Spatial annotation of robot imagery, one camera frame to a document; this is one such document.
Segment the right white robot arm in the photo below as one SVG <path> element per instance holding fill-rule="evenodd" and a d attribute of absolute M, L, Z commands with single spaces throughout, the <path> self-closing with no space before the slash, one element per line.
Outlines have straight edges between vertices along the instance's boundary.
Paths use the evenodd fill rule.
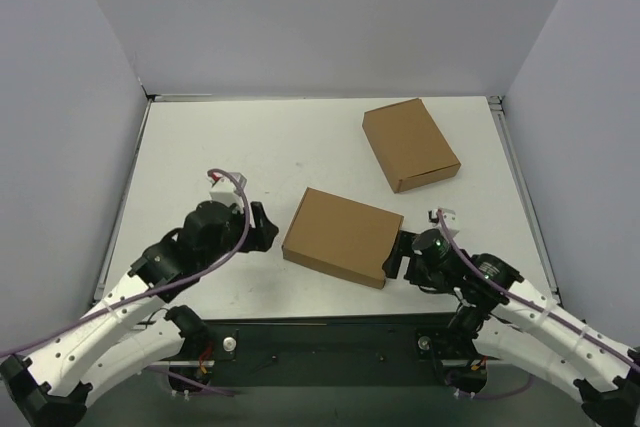
<path fill-rule="evenodd" d="M 499 257 L 468 254 L 445 229 L 399 232 L 384 270 L 396 272 L 402 259 L 410 284 L 457 299 L 452 343 L 546 380 L 598 426 L 638 425 L 638 349 L 574 317 Z"/>

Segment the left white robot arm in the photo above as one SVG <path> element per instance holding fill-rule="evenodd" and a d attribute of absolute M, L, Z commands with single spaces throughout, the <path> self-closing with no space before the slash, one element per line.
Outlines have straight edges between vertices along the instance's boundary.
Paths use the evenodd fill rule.
<path fill-rule="evenodd" d="M 1 364 L 12 401 L 32 426 L 75 426 L 106 391 L 147 366 L 193 358 L 213 340 L 205 322 L 173 300 L 200 274 L 237 252 L 266 252 L 279 229 L 253 202 L 248 223 L 237 204 L 205 201 L 184 224 L 146 248 L 81 325 Z"/>

